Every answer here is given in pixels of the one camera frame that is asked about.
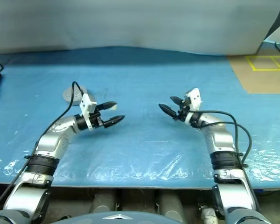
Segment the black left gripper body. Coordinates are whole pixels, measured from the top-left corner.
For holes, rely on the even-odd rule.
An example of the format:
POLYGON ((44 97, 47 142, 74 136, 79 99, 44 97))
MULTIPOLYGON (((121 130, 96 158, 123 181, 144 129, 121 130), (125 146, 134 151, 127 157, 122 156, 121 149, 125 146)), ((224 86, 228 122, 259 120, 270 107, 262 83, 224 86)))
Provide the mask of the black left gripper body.
POLYGON ((100 111, 95 111, 94 113, 90 113, 90 122, 92 128, 99 128, 105 126, 105 122, 101 119, 100 111))

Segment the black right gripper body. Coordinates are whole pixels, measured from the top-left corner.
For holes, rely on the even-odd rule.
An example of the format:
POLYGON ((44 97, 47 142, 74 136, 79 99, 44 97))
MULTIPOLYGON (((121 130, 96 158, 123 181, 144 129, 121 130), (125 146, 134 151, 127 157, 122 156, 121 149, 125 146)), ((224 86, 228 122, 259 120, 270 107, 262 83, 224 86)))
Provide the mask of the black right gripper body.
POLYGON ((190 111, 190 98, 186 98, 183 99, 183 104, 182 105, 178 105, 179 106, 179 111, 178 111, 178 119, 180 121, 185 121, 186 116, 188 115, 189 111, 190 111))

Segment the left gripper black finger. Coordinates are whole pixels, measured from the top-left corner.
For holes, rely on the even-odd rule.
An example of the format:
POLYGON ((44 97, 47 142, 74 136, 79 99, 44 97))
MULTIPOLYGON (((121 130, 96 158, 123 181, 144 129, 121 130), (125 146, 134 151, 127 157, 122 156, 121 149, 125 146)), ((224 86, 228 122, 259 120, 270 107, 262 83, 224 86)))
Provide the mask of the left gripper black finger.
POLYGON ((101 110, 111 109, 111 108, 115 107, 116 105, 117 105, 116 102, 108 101, 108 102, 97 105, 97 110, 101 111, 101 110))
POLYGON ((104 128, 109 128, 109 127, 119 123, 124 118, 125 118, 125 115, 118 115, 118 116, 112 117, 109 120, 104 121, 104 128))

